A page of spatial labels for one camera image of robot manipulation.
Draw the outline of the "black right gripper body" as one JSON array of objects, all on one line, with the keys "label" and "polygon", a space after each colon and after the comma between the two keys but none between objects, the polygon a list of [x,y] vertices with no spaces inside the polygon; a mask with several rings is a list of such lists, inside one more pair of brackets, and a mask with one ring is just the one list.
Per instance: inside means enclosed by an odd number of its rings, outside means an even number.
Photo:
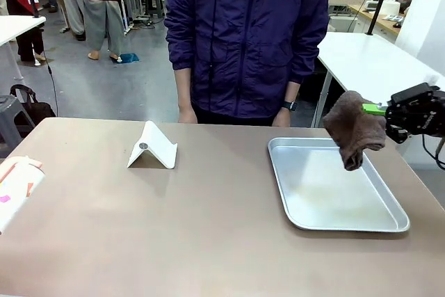
[{"label": "black right gripper body", "polygon": [[412,135],[444,135],[444,91],[420,83],[389,100],[389,125]]}]

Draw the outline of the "person's left hand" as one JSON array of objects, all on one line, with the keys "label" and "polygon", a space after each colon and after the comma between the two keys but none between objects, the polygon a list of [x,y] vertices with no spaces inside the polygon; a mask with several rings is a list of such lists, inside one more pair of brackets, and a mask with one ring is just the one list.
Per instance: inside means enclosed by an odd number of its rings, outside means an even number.
[{"label": "person's left hand", "polygon": [[273,127],[290,127],[291,125],[291,112],[286,108],[281,108],[275,116],[272,126]]}]

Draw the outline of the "person's right hand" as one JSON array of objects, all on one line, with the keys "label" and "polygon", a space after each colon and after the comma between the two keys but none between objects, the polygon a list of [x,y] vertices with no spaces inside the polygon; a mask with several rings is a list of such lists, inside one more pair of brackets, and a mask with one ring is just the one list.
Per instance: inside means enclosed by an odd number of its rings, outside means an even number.
[{"label": "person's right hand", "polygon": [[179,106],[179,123],[197,124],[197,116],[191,105]]}]

